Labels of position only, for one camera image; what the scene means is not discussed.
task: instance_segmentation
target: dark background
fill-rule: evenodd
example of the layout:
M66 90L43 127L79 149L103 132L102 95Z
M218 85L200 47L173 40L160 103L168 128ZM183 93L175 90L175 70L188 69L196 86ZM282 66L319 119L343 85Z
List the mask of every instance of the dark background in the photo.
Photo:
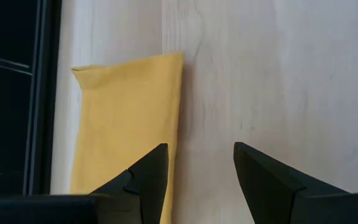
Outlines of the dark background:
M49 191L60 5L0 0L0 195Z

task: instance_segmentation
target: yellow cloth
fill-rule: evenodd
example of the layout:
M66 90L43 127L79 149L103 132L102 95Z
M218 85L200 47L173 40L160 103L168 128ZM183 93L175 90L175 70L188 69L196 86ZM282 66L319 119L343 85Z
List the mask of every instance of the yellow cloth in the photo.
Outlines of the yellow cloth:
M183 54L74 68L83 90L71 192L88 194L168 143L161 223L171 223Z

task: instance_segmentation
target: black plastic part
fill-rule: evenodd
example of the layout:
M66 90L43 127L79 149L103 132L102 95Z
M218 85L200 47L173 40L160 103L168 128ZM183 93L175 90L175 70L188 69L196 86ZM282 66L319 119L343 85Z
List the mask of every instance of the black plastic part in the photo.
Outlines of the black plastic part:
M168 183L168 144L160 144L128 170L96 189L98 194L136 194L140 196L142 220L160 223Z
M255 224L358 223L358 194L306 175L242 142L234 163Z
M135 195L72 195L0 198L0 223L141 224Z
M167 181L160 144L92 194L0 198L0 223L159 224Z

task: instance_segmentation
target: wood grain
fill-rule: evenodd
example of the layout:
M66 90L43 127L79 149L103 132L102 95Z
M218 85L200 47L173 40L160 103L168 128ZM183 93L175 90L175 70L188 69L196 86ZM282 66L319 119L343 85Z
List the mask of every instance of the wood grain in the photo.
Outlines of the wood grain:
M64 1L52 190L68 190L81 93L69 68L186 55L174 223L252 223L244 141L358 191L358 1Z

